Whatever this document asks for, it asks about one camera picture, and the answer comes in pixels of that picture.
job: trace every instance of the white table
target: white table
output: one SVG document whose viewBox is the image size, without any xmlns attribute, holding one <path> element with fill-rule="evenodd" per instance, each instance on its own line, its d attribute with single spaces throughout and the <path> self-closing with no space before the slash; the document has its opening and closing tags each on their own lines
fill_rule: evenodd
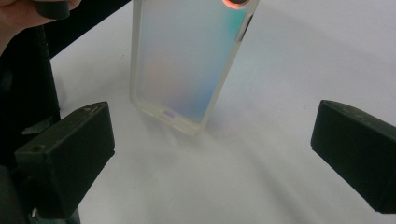
<svg viewBox="0 0 396 224">
<path fill-rule="evenodd" d="M 130 103 L 132 5 L 52 60 L 63 116 L 108 101 L 116 155 L 83 224 L 396 223 L 310 146 L 320 100 L 396 125 L 394 1 L 262 1 L 207 127 L 178 133 Z"/>
</svg>

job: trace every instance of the orange light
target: orange light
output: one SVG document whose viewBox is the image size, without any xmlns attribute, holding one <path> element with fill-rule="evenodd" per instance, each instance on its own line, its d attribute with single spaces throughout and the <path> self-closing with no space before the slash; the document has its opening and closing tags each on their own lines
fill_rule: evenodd
<svg viewBox="0 0 396 224">
<path fill-rule="evenodd" d="M 223 1 L 224 5 L 226 5 L 227 7 L 232 8 L 232 9 L 241 9 L 242 6 L 244 6 L 244 5 L 246 5 L 248 3 L 248 0 L 245 1 L 244 3 L 240 3 L 240 4 L 233 3 L 230 0 L 222 0 L 222 1 Z"/>
</svg>

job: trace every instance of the camera cutout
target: camera cutout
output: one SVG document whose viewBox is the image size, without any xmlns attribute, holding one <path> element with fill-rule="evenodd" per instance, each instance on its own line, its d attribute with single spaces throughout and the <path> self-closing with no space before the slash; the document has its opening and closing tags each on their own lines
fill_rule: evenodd
<svg viewBox="0 0 396 224">
<path fill-rule="evenodd" d="M 249 0 L 222 0 L 224 5 L 233 9 L 245 8 Z"/>
</svg>

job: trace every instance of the frosted phone case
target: frosted phone case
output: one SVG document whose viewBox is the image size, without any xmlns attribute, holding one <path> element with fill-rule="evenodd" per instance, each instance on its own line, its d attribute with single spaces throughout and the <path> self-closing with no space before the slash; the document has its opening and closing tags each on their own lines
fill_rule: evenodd
<svg viewBox="0 0 396 224">
<path fill-rule="evenodd" d="M 132 102 L 183 133 L 206 124 L 259 0 L 134 0 Z"/>
</svg>

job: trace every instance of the clear phone case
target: clear phone case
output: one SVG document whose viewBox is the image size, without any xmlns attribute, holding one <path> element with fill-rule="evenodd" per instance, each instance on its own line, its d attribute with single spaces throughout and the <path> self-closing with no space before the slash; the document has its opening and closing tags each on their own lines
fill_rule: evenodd
<svg viewBox="0 0 396 224">
<path fill-rule="evenodd" d="M 231 1 L 134 0 L 138 108 L 183 133 L 204 128 L 259 2 Z"/>
</svg>

